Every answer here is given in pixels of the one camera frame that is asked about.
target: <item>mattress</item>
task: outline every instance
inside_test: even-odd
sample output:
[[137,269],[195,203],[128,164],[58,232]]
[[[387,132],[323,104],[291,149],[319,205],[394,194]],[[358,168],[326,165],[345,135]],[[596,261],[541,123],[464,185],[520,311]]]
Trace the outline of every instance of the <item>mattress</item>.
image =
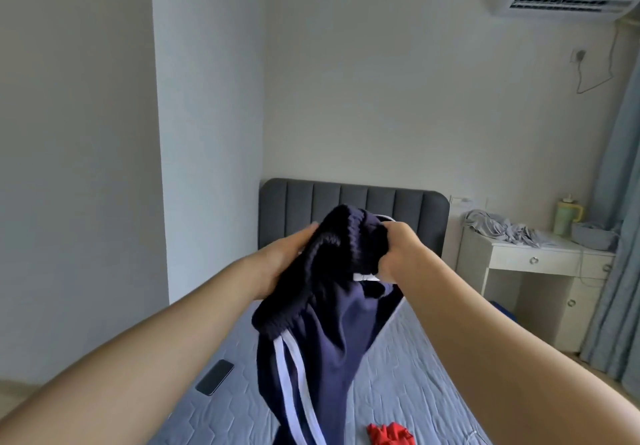
[[[278,422],[258,392],[258,335],[251,325],[256,306],[236,323],[150,445],[272,442]],[[234,363],[235,369],[212,396],[197,392],[196,383],[219,359]],[[490,443],[406,301],[364,356],[349,390],[347,413],[345,445],[368,445],[365,427],[392,421],[407,427],[419,445]]]

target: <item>hand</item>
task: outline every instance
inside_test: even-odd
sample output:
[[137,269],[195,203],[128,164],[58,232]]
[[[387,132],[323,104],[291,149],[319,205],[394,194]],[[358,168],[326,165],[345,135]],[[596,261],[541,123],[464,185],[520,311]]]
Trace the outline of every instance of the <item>hand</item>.
[[296,259],[317,228],[318,223],[312,223],[302,231],[278,239],[247,257],[252,261],[252,264],[259,265],[263,271],[259,279],[256,300],[271,295],[271,292],[276,288],[280,274]]
[[387,228],[389,251],[378,262],[378,276],[384,282],[398,283],[399,272],[417,261],[427,248],[407,223],[383,222]]

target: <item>red cloth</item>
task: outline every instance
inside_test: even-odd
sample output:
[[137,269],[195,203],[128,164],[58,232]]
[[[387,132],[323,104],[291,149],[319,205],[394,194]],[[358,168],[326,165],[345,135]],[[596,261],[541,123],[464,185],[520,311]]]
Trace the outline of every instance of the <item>red cloth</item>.
[[367,427],[371,445],[415,445],[413,435],[404,426],[393,422],[391,425]]

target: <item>wooden floor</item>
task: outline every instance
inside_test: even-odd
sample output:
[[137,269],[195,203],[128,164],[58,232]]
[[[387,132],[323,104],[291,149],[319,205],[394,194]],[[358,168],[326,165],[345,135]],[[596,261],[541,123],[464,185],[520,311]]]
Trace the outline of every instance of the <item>wooden floor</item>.
[[[617,392],[622,394],[626,399],[631,401],[635,406],[640,409],[640,401],[633,399],[620,385],[620,383],[613,381],[606,374],[596,371],[595,369],[589,368],[589,366],[582,362],[575,354],[568,354],[572,360],[580,364],[583,368],[587,369],[595,376],[602,379],[605,383],[615,389]],[[18,406],[21,402],[26,400],[32,393],[36,392],[36,386],[18,384],[7,381],[0,381],[0,418],[5,416],[9,411]]]

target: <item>gray storage basket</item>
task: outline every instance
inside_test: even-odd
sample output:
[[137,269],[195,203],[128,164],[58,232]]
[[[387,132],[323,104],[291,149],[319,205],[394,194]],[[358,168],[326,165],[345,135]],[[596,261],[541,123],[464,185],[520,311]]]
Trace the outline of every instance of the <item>gray storage basket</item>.
[[593,223],[573,223],[571,239],[592,250],[615,251],[618,246],[618,233],[596,227]]

